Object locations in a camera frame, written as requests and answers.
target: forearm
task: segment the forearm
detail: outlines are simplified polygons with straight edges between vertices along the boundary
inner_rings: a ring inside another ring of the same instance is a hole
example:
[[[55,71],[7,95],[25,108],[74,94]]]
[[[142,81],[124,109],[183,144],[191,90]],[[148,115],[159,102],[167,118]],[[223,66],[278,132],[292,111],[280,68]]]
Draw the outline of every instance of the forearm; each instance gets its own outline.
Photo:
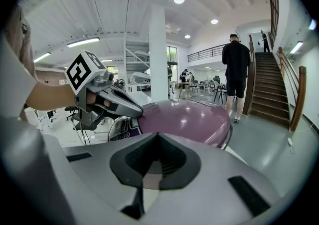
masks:
[[[31,108],[42,111],[75,106],[74,93],[69,84],[51,86],[42,82],[37,82],[26,103]]]

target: human hand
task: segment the human hand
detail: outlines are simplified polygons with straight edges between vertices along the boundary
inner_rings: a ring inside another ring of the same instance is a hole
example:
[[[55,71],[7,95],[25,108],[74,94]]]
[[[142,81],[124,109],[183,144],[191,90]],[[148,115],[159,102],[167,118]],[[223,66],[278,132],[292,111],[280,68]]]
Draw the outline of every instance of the human hand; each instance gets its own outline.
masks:
[[[88,92],[87,93],[87,99],[86,99],[87,104],[94,104],[95,100],[96,100],[96,94],[92,93],[92,92]],[[110,105],[111,105],[110,101],[104,100],[104,106],[105,107],[110,107]]]

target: white pillar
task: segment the white pillar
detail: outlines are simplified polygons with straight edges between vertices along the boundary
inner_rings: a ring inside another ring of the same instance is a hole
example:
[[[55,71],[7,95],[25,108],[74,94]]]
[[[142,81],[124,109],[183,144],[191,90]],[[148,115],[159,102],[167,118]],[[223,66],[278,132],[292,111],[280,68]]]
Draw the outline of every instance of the white pillar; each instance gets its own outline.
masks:
[[[168,99],[164,8],[151,6],[149,27],[152,102]]]

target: black t-shirt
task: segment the black t-shirt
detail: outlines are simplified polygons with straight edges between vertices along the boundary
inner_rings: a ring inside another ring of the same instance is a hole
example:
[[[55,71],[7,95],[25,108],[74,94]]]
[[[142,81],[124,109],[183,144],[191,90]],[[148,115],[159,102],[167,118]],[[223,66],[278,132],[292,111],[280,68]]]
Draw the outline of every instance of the black t-shirt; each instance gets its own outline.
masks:
[[[264,43],[265,43],[265,42],[268,42],[268,41],[267,41],[267,36],[266,36],[266,34],[264,34],[264,33],[263,33],[263,39],[264,39]]]
[[[229,80],[245,80],[247,67],[250,65],[249,49],[233,40],[223,48],[223,64],[227,64],[225,76]]]

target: white ceiling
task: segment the white ceiling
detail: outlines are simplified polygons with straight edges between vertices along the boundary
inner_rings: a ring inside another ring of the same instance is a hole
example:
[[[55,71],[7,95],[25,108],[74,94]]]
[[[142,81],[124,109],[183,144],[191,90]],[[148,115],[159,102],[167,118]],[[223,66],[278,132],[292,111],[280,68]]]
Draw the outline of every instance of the white ceiling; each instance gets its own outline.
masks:
[[[167,34],[168,40],[191,44],[192,37],[211,19],[224,11],[258,0],[20,0],[19,4],[32,29],[34,58],[46,52],[51,55],[41,61],[43,66],[66,66],[80,49],[89,49],[102,59],[123,59],[123,37],[141,37],[149,20],[152,2],[165,7],[165,20],[171,28],[180,27],[177,35]],[[66,44],[85,37],[99,36],[101,41],[74,48]],[[135,51],[148,51],[148,44],[135,42]]]

